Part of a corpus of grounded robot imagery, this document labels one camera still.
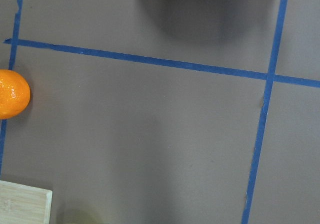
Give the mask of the orange fruit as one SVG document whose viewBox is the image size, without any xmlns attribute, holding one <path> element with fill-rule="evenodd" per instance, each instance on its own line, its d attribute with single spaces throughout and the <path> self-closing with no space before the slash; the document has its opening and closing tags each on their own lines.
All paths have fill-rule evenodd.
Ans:
<svg viewBox="0 0 320 224">
<path fill-rule="evenodd" d="M 17 72 L 0 71 L 0 119 L 12 118 L 25 110 L 31 99 L 27 81 Z"/>
</svg>

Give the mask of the bamboo cutting board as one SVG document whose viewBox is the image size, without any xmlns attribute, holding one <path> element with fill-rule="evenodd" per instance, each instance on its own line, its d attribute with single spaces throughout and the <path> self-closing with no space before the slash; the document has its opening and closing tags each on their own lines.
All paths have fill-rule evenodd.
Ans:
<svg viewBox="0 0 320 224">
<path fill-rule="evenodd" d="M 51 190 L 0 182 L 0 222 L 2 224 L 48 224 Z"/>
</svg>

